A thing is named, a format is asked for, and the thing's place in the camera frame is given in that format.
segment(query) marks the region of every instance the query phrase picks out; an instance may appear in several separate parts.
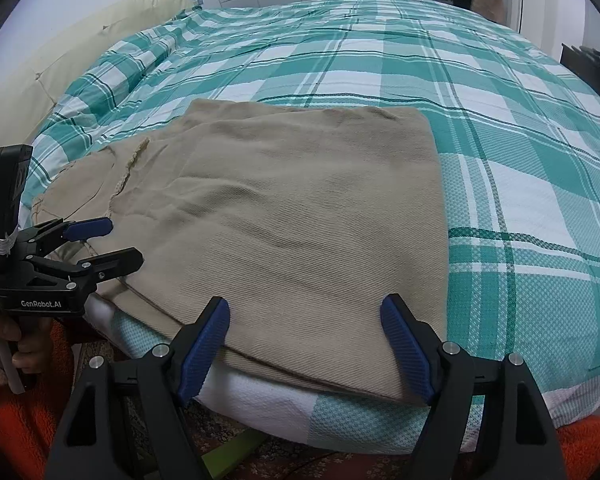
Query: blue rubber fingertip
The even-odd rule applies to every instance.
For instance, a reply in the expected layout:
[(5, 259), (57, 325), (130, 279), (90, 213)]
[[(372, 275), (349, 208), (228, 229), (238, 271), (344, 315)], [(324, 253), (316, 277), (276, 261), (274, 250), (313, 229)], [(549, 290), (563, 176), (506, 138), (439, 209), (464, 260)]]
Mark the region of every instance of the blue rubber fingertip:
[(430, 404), (435, 391), (431, 386), (429, 361), (389, 296), (382, 300), (380, 323), (409, 386), (425, 404)]
[(178, 396), (183, 403), (200, 393), (211, 363), (224, 343), (230, 319), (229, 304), (220, 300), (182, 364)]
[(94, 218), (69, 225), (62, 236), (70, 242), (78, 242), (95, 236), (106, 236), (112, 230), (113, 222), (109, 218)]

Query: bedsheet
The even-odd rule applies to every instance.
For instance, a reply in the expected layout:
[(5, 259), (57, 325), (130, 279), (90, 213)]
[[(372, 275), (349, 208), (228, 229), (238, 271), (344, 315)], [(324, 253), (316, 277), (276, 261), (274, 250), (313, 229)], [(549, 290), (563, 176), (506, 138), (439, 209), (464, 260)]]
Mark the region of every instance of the bedsheet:
[[(442, 166), (448, 338), (487, 358), (520, 352), (543, 393), (576, 388), (558, 424), (595, 409), (600, 99), (571, 72), (508, 28), (429, 0), (189, 9), (120, 41), (69, 86), (34, 142), (21, 222), (67, 162), (167, 124), (194, 98), (419, 108)], [(349, 401), (319, 397), (316, 434), (395, 434), (391, 421), (351, 432)], [(359, 420), (395, 409), (351, 402)]]

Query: plaid bedspread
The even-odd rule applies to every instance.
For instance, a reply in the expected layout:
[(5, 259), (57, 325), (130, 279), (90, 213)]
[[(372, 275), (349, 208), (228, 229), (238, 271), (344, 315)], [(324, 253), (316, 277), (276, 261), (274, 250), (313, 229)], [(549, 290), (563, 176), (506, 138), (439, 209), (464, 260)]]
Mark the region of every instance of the plaid bedspread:
[(600, 99), (527, 40), (428, 0), (183, 11), (68, 88), (34, 142), (22, 220), (64, 164), (195, 98), (419, 108), (442, 164), (448, 338), (520, 352), (543, 392), (600, 377)]

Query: blue plastic object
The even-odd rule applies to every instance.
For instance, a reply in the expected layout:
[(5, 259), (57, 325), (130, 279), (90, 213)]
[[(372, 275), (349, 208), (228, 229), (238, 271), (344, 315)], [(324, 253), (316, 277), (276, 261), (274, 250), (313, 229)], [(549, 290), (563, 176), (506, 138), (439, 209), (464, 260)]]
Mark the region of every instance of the blue plastic object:
[(94, 218), (69, 225), (62, 236), (70, 242), (78, 242), (94, 236), (106, 236), (112, 230), (113, 222), (109, 218)]
[(230, 319), (229, 304), (222, 299), (200, 331), (200, 335), (182, 364), (178, 396), (183, 403), (200, 393), (211, 363), (224, 343)]
[(409, 386), (424, 403), (431, 404), (435, 390), (431, 386), (429, 361), (390, 296), (382, 300), (380, 323)]

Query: bed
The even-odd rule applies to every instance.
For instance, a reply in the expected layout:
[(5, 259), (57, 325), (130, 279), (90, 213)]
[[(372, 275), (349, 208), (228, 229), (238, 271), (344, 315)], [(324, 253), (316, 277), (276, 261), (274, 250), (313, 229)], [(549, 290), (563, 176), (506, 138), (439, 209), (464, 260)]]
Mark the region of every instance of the bed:
[[(422, 111), (445, 193), (448, 338), (486, 358), (523, 354), (556, 426), (600, 406), (600, 99), (571, 72), (508, 28), (430, 0), (187, 8), (115, 43), (58, 99), (32, 140), (21, 224), (66, 163), (168, 124), (195, 98)], [(164, 340), (97, 296), (87, 311), (131, 356)], [(221, 364), (198, 400), (349, 452), (408, 453), (427, 415)]]

